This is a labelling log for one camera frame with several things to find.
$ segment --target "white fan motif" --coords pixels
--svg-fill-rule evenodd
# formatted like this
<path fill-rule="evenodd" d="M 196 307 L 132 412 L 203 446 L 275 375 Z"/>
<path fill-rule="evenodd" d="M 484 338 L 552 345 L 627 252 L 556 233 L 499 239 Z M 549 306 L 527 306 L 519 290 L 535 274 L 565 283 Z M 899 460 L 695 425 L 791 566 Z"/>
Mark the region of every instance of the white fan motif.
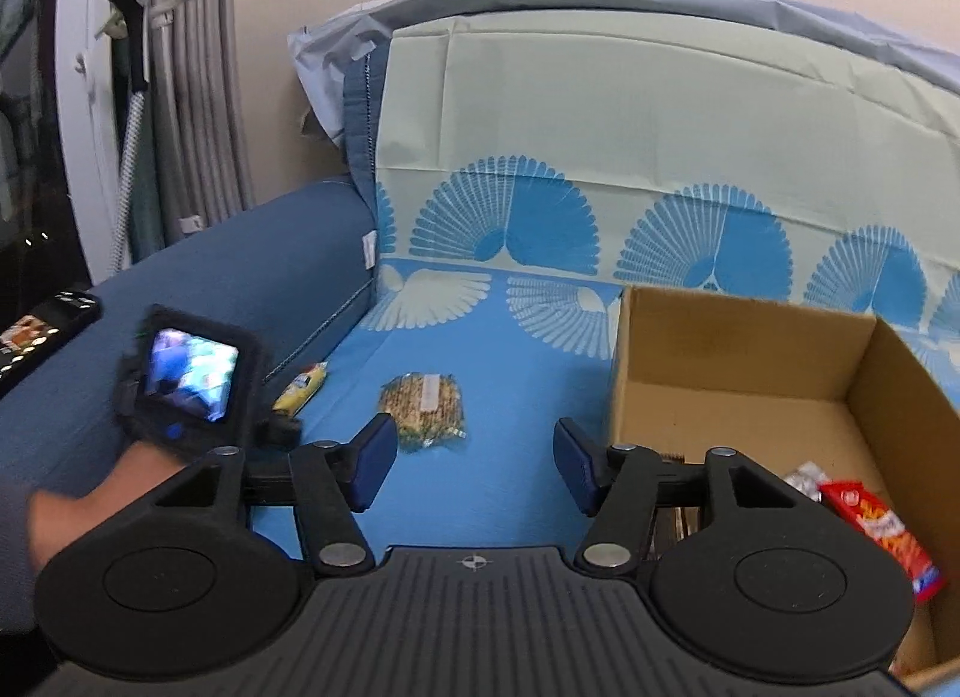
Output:
<path fill-rule="evenodd" d="M 463 318 L 487 298 L 489 275 L 482 272 L 416 270 L 404 281 L 394 267 L 380 266 L 376 305 L 362 320 L 373 331 L 416 329 Z"/>
<path fill-rule="evenodd" d="M 605 306 L 597 292 L 587 286 L 511 277 L 507 304 L 517 323 L 549 346 L 590 358 L 613 357 L 619 296 Z"/>

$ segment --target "blue fabric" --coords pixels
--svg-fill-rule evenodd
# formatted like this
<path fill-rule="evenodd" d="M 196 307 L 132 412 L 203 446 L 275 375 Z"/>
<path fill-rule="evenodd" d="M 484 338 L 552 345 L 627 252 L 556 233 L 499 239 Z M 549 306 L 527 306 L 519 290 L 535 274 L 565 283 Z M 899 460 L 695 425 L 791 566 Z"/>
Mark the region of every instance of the blue fabric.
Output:
<path fill-rule="evenodd" d="M 113 422 L 112 389 L 149 307 L 258 334 L 274 352 L 266 395 L 276 396 L 370 307 L 361 238 L 372 227 L 352 184 L 317 182 L 155 253 L 95 290 L 103 318 L 0 399 L 0 629 L 32 624 L 26 494 L 87 494 L 126 446 Z"/>
<path fill-rule="evenodd" d="M 402 287 L 385 289 L 330 355 L 328 381 L 299 414 L 304 441 L 349 441 L 376 414 L 381 387 L 407 372 L 456 379 L 467 437 L 397 456 L 373 507 L 358 516 L 371 547 L 378 556 L 394 544 L 573 547 L 589 520 L 554 467 L 553 426 L 568 416 L 601 434 L 608 310 L 617 312 L 620 288 L 404 259 L 381 267 L 393 268 Z M 462 286 L 476 294 L 467 303 L 478 301 L 458 318 L 446 309 L 464 304 Z M 444 315 L 444 323 L 403 325 Z M 254 528 L 301 556 L 289 509 L 258 510 Z"/>
<path fill-rule="evenodd" d="M 360 61 L 354 61 L 344 75 L 344 147 L 347 149 L 347 165 L 357 192 L 374 214 L 377 213 L 378 200 L 376 137 L 380 130 L 380 108 L 389 59 L 390 42 L 387 42 Z"/>
<path fill-rule="evenodd" d="M 344 72 L 393 32 L 453 15 L 507 10 L 627 10 L 728 20 L 795 34 L 896 66 L 960 93 L 960 56 L 853 12 L 791 0 L 390 0 L 287 37 L 307 98 L 335 142 L 344 134 Z"/>

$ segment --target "garment steamer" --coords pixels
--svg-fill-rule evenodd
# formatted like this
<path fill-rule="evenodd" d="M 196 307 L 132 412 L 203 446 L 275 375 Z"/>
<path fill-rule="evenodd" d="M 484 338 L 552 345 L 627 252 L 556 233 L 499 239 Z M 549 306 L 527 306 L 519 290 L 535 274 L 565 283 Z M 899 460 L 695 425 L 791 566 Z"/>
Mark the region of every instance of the garment steamer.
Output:
<path fill-rule="evenodd" d="M 133 192 L 133 176 L 136 173 L 136 157 L 143 128 L 143 113 L 150 88 L 149 34 L 170 22 L 173 11 L 190 0 L 165 0 L 151 5 L 151 0 L 108 0 L 114 12 L 100 29 L 100 35 L 114 39 L 127 39 L 130 51 L 131 101 L 127 113 L 127 130 L 124 135 L 120 157 L 120 193 L 117 200 L 117 221 L 113 232 L 110 252 L 110 274 L 123 268 L 127 249 L 127 229 L 130 225 L 130 200 Z"/>

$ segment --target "blue armrest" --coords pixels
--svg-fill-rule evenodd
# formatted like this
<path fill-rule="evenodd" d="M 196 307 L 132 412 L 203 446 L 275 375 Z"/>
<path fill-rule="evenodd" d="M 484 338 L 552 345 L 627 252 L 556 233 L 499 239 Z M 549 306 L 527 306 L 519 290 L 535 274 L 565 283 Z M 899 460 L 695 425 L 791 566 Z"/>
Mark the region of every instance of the blue armrest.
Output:
<path fill-rule="evenodd" d="M 323 181 L 155 253 L 94 293 L 98 323 L 0 399 L 0 474 L 86 494 L 125 446 L 110 399 L 151 304 L 243 326 L 274 352 L 267 396 L 325 358 L 370 308 L 361 239 L 373 216 L 349 181 Z"/>

